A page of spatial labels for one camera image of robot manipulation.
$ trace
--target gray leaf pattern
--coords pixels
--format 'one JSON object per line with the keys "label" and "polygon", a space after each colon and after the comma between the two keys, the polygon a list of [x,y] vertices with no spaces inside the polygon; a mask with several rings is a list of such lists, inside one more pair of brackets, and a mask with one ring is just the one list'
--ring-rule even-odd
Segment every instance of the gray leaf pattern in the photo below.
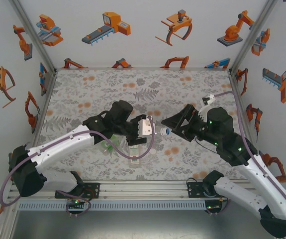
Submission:
{"label": "gray leaf pattern", "polygon": [[[125,100],[133,106],[129,119],[140,114],[152,115],[157,130],[163,127],[163,119],[178,113],[185,104],[193,104],[200,110],[201,97],[230,89],[226,71],[60,70],[38,143],[47,143],[72,131],[88,117],[109,110],[114,101]],[[239,132],[233,96],[218,98],[213,106],[224,107],[234,118],[235,131]],[[117,138],[119,149],[129,154],[125,139]],[[149,142],[150,137],[147,145],[140,146],[141,153]],[[207,142],[201,144],[215,150]],[[153,149],[154,153],[141,159],[137,168],[130,167],[128,159],[115,150],[104,153],[97,144],[71,152],[49,169],[74,170],[84,180],[184,180],[192,176],[202,178],[212,170],[230,179],[244,179],[217,154],[173,133],[166,137],[157,134]]]}

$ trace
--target patterned table surface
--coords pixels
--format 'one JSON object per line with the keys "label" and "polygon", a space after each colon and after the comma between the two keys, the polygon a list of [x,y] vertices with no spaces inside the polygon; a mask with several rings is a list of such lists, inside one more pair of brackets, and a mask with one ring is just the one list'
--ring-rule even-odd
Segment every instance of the patterned table surface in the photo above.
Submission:
{"label": "patterned table surface", "polygon": [[[109,110],[114,101],[125,100],[133,105],[131,117],[153,116],[156,127],[191,103],[200,109],[201,97],[231,90],[227,71],[187,70],[60,70],[44,120],[39,144],[47,143],[70,132],[88,117]],[[234,118],[239,132],[236,105],[231,94],[218,98],[214,107],[224,107]],[[120,149],[126,154],[128,146],[121,137]],[[141,146],[144,152],[149,144]],[[202,145],[214,150],[204,141]],[[137,168],[115,151],[104,154],[100,145],[71,153],[50,169],[77,171],[83,179],[113,180],[183,180],[203,178],[218,170],[230,179],[243,177],[220,157],[175,134],[155,136],[153,150]]]}

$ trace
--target wall print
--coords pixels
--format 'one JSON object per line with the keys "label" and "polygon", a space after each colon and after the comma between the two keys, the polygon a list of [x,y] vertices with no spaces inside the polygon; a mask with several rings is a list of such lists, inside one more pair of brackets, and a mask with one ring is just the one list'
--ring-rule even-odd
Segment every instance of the wall print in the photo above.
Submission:
{"label": "wall print", "polygon": [[243,71],[238,70],[238,72],[236,73],[236,80],[237,80],[238,84],[239,84],[239,81],[242,80],[243,75],[244,75],[244,86],[243,86],[243,90],[241,92],[241,96],[243,96],[243,94],[246,93],[246,91],[247,91],[248,68],[244,69]]}
{"label": "wall print", "polygon": [[276,176],[276,179],[280,183],[286,183],[286,172],[284,171],[284,167],[281,161],[277,157],[271,157],[267,153],[266,154],[261,153],[261,151],[259,151],[259,154],[261,155],[261,158],[267,167],[269,167],[273,163],[276,163],[278,165],[281,176]]}
{"label": "wall print", "polygon": [[[6,85],[6,82],[5,82],[6,76],[9,76],[9,78],[11,80],[12,85],[10,87],[7,87],[7,85]],[[10,90],[14,86],[15,86],[15,82],[14,82],[14,79],[13,79],[12,75],[10,74],[10,72],[7,69],[5,69],[4,67],[0,66],[0,90],[4,93],[6,98],[9,100],[9,102],[7,104],[5,104],[2,108],[6,107],[11,102],[15,101],[15,98],[11,97],[8,93],[8,90]]]}
{"label": "wall print", "polygon": [[169,68],[169,65],[173,62],[173,61],[181,61],[181,66],[180,68],[185,68],[188,61],[189,61],[189,56],[186,56],[186,57],[173,57],[173,58],[170,58],[166,61],[165,65],[162,66],[161,68]]}
{"label": "wall print", "polygon": [[82,42],[93,45],[94,42],[103,39],[104,36],[108,36],[110,33],[120,32],[126,36],[131,34],[131,26],[122,21],[121,16],[115,12],[109,11],[103,13],[103,21],[104,25],[83,37]]}
{"label": "wall print", "polygon": [[228,68],[229,62],[230,58],[226,58],[221,61],[212,62],[211,64],[206,65],[205,68],[218,68],[222,66],[223,69],[226,69]]}
{"label": "wall print", "polygon": [[116,61],[112,68],[117,68],[121,66],[122,68],[132,68],[132,65],[128,64],[124,58]]}
{"label": "wall print", "polygon": [[260,56],[261,52],[266,48],[267,42],[270,38],[270,28],[266,31],[261,31],[260,36],[257,37],[256,41],[253,43],[251,47],[251,51],[253,54]]}
{"label": "wall print", "polygon": [[[172,46],[171,44],[172,35],[175,35],[182,40],[186,40],[192,30],[192,22],[191,22],[192,18],[186,15],[186,11],[180,10],[178,11],[177,14],[171,15],[167,17],[166,19],[171,22],[171,23],[167,23],[165,21],[162,21],[162,23],[168,26],[169,28],[166,40],[163,40],[158,36],[155,36],[155,37],[158,40],[161,40],[162,42],[167,43],[170,46]],[[179,29],[183,27],[188,27],[187,32],[184,34],[184,36],[179,36],[178,34],[175,33],[176,31],[178,31]]]}
{"label": "wall print", "polygon": [[261,116],[262,116],[263,112],[259,108],[253,108],[252,104],[249,104],[247,106],[247,116],[248,116],[249,122],[251,122],[253,120],[253,114],[256,114],[256,119],[254,122],[254,129],[256,130],[257,141],[258,141],[258,135],[259,135],[259,131],[260,131],[260,120],[261,120]]}
{"label": "wall print", "polygon": [[39,71],[39,79],[41,86],[41,96],[47,93],[47,88],[45,87],[45,74],[47,73],[47,69],[45,69],[44,65],[40,62],[40,71]]}
{"label": "wall print", "polygon": [[62,68],[63,69],[69,69],[71,65],[78,67],[78,68],[87,68],[87,67],[80,65],[79,63],[76,63],[75,61],[72,61],[70,58],[66,58],[64,60],[64,67],[62,67]]}
{"label": "wall print", "polygon": [[278,90],[281,92],[281,102],[286,102],[286,71],[279,76],[276,73],[273,73],[272,71],[263,68],[262,70],[262,77],[266,79],[266,81],[269,81],[270,84],[273,83],[273,86],[277,86]]}
{"label": "wall print", "polygon": [[27,61],[32,58],[32,43],[27,44],[27,42],[24,40],[23,36],[21,35],[25,30],[23,27],[16,27],[13,25],[13,32],[19,37],[19,46],[20,49],[24,53],[24,60]]}
{"label": "wall print", "polygon": [[25,109],[25,112],[26,112],[26,114],[28,116],[28,122],[31,125],[31,133],[34,133],[35,127],[36,127],[37,122],[38,122],[39,115],[36,114],[36,116],[34,116],[33,114],[30,113],[30,111],[29,111],[30,101],[32,101],[34,106],[36,106],[38,114],[39,114],[40,113],[39,105],[37,104],[37,102],[36,102],[35,98],[33,97],[32,93],[30,91],[28,91],[28,98],[27,98],[27,100],[25,102],[24,109]]}
{"label": "wall print", "polygon": [[251,29],[254,24],[254,21],[247,14],[248,11],[243,11],[242,13],[240,13],[238,15],[239,20],[237,24],[228,27],[226,30],[226,34],[218,38],[217,41],[224,46],[231,46],[242,41],[243,39],[239,36],[239,32],[242,28],[243,23],[248,24],[250,26],[249,29]]}
{"label": "wall print", "polygon": [[57,27],[50,17],[43,14],[39,17],[40,21],[36,25],[40,28],[38,36],[43,44],[55,46],[63,41],[63,38],[61,37],[61,28]]}

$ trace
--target metal floor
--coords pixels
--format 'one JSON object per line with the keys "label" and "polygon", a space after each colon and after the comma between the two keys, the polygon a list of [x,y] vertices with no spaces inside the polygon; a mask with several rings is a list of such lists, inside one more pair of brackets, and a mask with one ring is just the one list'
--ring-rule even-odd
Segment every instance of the metal floor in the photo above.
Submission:
{"label": "metal floor", "polygon": [[19,212],[12,239],[272,239],[259,219],[230,204],[218,217],[204,211]]}

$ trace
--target green object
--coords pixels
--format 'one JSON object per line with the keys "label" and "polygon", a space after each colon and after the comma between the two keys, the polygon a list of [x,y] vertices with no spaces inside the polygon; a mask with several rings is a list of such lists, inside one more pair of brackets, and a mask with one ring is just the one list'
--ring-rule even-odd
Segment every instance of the green object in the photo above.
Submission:
{"label": "green object", "polygon": [[[117,138],[115,135],[113,135],[109,140],[110,140],[116,147],[118,147],[119,144],[120,144],[118,138]],[[104,141],[101,143],[101,146],[102,146],[102,148],[104,149],[104,151],[108,151],[109,153],[112,153],[112,152],[113,152],[113,147],[112,147],[112,145],[110,145],[107,141],[104,140]]]}

